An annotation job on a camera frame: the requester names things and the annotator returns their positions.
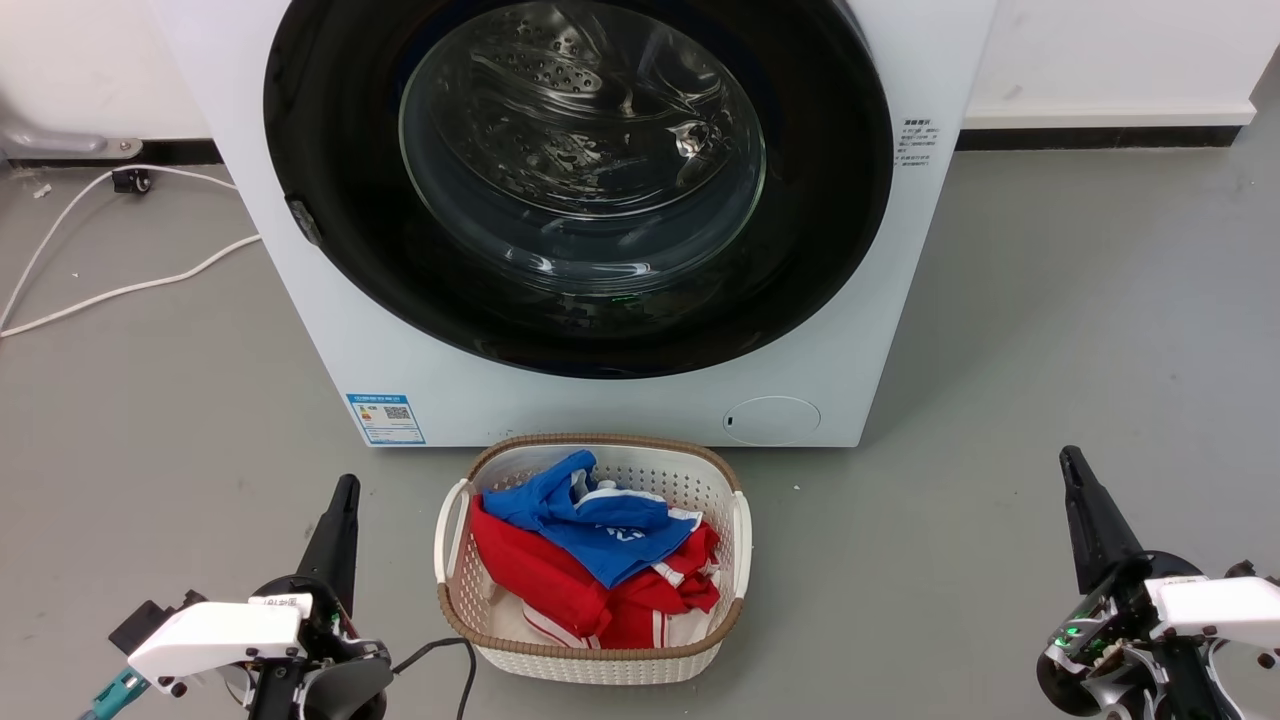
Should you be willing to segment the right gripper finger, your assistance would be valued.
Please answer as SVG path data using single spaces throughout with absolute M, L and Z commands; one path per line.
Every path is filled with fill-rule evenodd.
M 1094 518 L 1097 521 L 1096 528 L 1100 532 L 1100 550 L 1106 552 L 1108 565 L 1100 574 L 1100 583 L 1096 588 L 1119 564 L 1144 552 L 1144 548 L 1115 503 L 1111 493 L 1102 483 L 1101 486 L 1103 487 L 1100 498 L 1101 507 L 1096 509 Z
M 1062 447 L 1059 452 L 1062 473 L 1064 502 L 1071 557 L 1080 594 L 1089 594 L 1100 583 L 1100 574 L 1108 560 L 1100 550 L 1094 511 L 1101 507 L 1102 486 L 1079 447 Z

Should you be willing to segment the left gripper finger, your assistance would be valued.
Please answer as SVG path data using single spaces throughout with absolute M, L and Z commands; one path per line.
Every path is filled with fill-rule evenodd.
M 310 536 L 307 548 L 303 552 L 303 557 L 298 566 L 300 575 L 311 577 L 317 582 L 324 582 L 333 591 L 334 550 L 337 548 L 337 514 L 334 512 L 334 492 L 326 510 L 319 518 L 314 532 Z
M 335 550 L 334 591 L 344 611 L 355 611 L 355 584 L 358 556 L 358 506 L 361 483 L 356 475 L 342 475 L 334 492 Z

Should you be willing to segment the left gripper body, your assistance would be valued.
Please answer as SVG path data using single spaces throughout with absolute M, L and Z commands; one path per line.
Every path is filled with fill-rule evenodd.
M 384 643 L 355 629 L 355 577 L 280 577 L 256 600 L 293 600 L 300 618 L 282 650 L 244 662 L 248 719 L 381 719 L 393 682 Z

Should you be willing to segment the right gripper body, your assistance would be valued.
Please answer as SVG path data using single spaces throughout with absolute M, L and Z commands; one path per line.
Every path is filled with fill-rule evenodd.
M 1219 671 L 1230 644 L 1277 666 L 1277 578 L 1242 561 L 1211 578 L 1175 555 L 1119 564 L 1050 635 L 1044 697 L 1074 717 L 1243 719 Z

